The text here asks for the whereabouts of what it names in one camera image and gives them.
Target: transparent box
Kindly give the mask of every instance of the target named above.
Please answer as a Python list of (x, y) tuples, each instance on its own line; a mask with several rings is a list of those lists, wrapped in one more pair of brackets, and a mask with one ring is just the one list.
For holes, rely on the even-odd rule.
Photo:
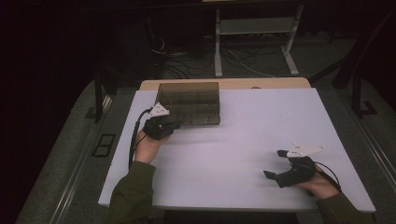
[(183, 125), (220, 124), (219, 83), (163, 83), (157, 93), (169, 110), (169, 121), (181, 120)]

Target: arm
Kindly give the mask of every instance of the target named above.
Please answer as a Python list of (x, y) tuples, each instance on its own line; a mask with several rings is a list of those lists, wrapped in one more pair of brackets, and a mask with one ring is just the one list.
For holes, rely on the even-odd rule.
[(322, 175), (315, 176), (297, 187), (311, 191), (318, 198), (318, 208), (326, 224), (374, 224), (371, 214), (358, 211), (350, 200)]
[(160, 141), (137, 134), (134, 161), (127, 176), (120, 180), (111, 195), (107, 223), (147, 223), (152, 205), (152, 178), (155, 167), (150, 165), (168, 138)]

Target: forearm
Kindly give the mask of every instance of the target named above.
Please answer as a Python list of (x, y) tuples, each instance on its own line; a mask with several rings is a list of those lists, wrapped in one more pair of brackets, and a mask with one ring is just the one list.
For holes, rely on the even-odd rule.
[(358, 211), (349, 199), (338, 193), (330, 198), (319, 200), (318, 207), (326, 224), (373, 224), (371, 214)]
[(146, 223), (152, 205), (155, 167), (134, 161), (111, 195), (107, 223)]

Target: white table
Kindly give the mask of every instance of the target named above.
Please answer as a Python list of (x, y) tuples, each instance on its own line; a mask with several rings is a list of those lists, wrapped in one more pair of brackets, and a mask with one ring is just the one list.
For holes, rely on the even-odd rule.
[[(128, 172), (131, 136), (156, 91), (138, 91), (125, 122), (99, 204)], [(263, 170), (290, 169), (276, 151), (293, 143), (325, 146), (314, 161), (331, 167), (343, 192), (363, 212), (375, 208), (351, 164), (315, 89), (220, 90), (219, 126), (183, 127), (165, 143), (153, 165), (153, 205), (162, 209), (302, 212), (315, 199), (297, 188), (280, 189)]]

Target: green sleeve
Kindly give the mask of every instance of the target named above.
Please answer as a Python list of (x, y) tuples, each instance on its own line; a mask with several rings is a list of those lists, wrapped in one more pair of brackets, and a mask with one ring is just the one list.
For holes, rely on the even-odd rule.
[(107, 223), (147, 223), (152, 205), (152, 177), (155, 167), (134, 161), (114, 188)]
[(369, 213), (358, 211), (344, 193), (339, 193), (328, 199), (318, 201), (318, 207), (326, 224), (373, 224)]

